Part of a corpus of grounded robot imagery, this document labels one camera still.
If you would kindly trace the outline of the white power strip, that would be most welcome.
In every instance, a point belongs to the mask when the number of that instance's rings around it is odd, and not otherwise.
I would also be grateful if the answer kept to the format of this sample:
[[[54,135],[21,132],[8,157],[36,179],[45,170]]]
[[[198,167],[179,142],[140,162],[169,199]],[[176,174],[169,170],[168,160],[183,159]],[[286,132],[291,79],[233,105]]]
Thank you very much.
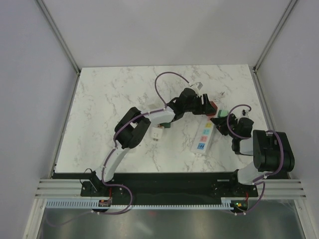
[[[211,146],[214,124],[208,117],[203,117],[195,135],[191,152],[195,155],[206,155]]]

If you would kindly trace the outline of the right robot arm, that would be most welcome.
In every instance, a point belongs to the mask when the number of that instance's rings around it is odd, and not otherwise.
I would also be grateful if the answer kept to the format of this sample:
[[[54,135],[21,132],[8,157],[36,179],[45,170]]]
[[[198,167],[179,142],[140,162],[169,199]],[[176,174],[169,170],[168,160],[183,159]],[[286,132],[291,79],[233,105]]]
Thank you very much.
[[[237,179],[228,183],[232,195],[240,196],[246,191],[246,185],[293,170],[295,158],[286,133],[253,130],[251,119],[237,119],[234,114],[211,121],[222,135],[232,138],[231,148],[236,155],[253,157],[250,164],[234,172]]]

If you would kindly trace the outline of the white cube plug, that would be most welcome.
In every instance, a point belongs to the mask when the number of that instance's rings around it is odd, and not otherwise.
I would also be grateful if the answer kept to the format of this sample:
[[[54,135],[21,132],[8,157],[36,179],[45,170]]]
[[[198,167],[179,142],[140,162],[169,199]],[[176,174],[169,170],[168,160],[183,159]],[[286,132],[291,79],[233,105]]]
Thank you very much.
[[[162,138],[164,132],[164,127],[161,125],[156,125],[151,128],[151,138],[155,141],[159,141]]]

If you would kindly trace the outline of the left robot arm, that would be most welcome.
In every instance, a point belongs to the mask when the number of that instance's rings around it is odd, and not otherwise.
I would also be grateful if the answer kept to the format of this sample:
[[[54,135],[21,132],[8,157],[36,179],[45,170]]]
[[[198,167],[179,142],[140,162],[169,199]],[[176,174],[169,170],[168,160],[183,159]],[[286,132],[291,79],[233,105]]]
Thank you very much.
[[[162,123],[171,123],[181,119],[185,113],[193,115],[215,115],[217,106],[209,100],[207,94],[199,96],[195,90],[185,88],[178,97],[169,101],[164,108],[141,112],[132,107],[115,127],[114,146],[101,166],[95,170],[98,177],[92,184],[92,190],[99,196],[109,192],[109,183],[117,167],[129,150],[137,147],[148,129]]]

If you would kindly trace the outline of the red cube plug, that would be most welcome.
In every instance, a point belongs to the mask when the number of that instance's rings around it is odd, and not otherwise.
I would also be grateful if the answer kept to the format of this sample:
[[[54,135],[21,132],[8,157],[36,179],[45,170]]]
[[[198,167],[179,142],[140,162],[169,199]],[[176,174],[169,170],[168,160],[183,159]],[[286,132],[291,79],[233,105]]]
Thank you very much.
[[[214,117],[217,114],[218,106],[214,103],[214,101],[209,101],[209,103],[210,103],[210,107],[208,108],[206,115],[208,117]]]

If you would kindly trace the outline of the light green plug adapter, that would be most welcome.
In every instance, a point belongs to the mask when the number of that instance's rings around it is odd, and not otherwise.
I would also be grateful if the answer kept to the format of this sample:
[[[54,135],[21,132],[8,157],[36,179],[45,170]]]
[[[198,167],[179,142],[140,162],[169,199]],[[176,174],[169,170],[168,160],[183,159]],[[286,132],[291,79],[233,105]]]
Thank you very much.
[[[228,111],[228,110],[219,110],[219,111],[218,111],[218,114],[217,114],[217,117],[218,117],[218,118],[227,117],[228,114],[229,114],[229,111]]]

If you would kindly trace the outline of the green cube plug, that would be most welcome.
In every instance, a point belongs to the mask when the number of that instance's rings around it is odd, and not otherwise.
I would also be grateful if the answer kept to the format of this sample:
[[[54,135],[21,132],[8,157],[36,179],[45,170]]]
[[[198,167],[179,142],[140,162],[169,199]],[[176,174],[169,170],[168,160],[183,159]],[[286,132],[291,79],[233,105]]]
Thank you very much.
[[[160,126],[164,127],[164,128],[171,128],[171,122],[163,122],[160,123]]]

